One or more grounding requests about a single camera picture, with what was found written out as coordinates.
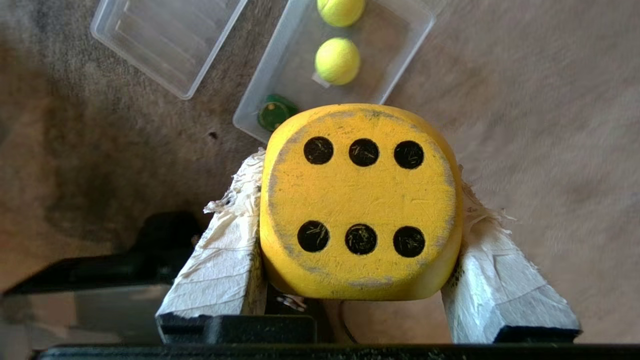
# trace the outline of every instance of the transparent plastic box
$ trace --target transparent plastic box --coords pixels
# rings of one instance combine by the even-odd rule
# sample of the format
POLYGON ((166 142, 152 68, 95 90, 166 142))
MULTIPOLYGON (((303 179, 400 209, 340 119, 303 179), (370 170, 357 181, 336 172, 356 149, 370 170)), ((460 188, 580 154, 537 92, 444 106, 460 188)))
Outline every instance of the transparent plastic box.
POLYGON ((247 0, 102 0, 92 35, 190 99, 247 0))
POLYGON ((285 97, 300 111, 329 104, 383 104, 434 21, 421 0, 367 0, 355 24, 334 28, 320 18, 316 0, 289 0, 236 110, 234 125, 268 142, 271 132, 257 117, 271 94, 285 97), (360 72, 347 85, 328 86, 315 76, 316 51, 332 37, 349 38, 360 51, 360 72))

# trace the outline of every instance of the brown carpet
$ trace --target brown carpet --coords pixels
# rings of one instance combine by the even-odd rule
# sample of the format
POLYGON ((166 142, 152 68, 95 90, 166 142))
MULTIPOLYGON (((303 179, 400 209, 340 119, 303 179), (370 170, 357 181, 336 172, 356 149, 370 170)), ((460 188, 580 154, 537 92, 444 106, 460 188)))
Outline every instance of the brown carpet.
MULTIPOLYGON (((231 117, 283 0, 249 2, 190 101, 90 36, 96 3, 0 0, 3 288, 125 249, 151 213, 201 214, 260 145, 231 117)), ((451 1, 388 102, 440 128, 478 197, 518 219, 583 342, 640 341, 638 19, 637 1, 451 1)), ((447 341, 438 301, 349 303, 347 321, 363 342, 447 341)))

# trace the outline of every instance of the black plastic part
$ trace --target black plastic part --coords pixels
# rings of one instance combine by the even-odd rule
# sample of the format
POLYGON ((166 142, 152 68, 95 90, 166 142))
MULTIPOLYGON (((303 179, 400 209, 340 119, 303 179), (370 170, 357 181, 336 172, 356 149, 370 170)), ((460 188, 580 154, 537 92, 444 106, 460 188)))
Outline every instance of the black plastic part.
POLYGON ((580 335, 577 329, 557 327, 505 326, 494 343, 573 343, 580 335))
POLYGON ((191 239, 200 237, 202 228, 188 211, 157 213, 145 219, 138 231, 133 252, 193 248, 191 239))
POLYGON ((316 322, 310 316, 221 315, 157 318, 167 344, 312 344, 316 322))
POLYGON ((326 311, 324 310, 324 306, 320 300, 306 298, 305 304, 307 305, 307 308, 304 313, 301 313, 300 311, 292 309, 280 302, 278 298, 282 298, 283 296, 284 294, 280 290, 274 288, 273 285, 267 285, 267 301, 266 307, 264 308, 264 314, 311 316, 316 321, 317 342, 333 343, 335 341, 333 328, 331 327, 329 318, 326 315, 326 311))
POLYGON ((56 347, 39 360, 314 359, 314 360, 554 360, 640 359, 638 345, 168 345, 164 347, 56 347))
POLYGON ((191 213, 154 214, 145 220, 129 252, 58 261, 3 295, 171 284, 193 252, 192 237, 201 233, 191 213))

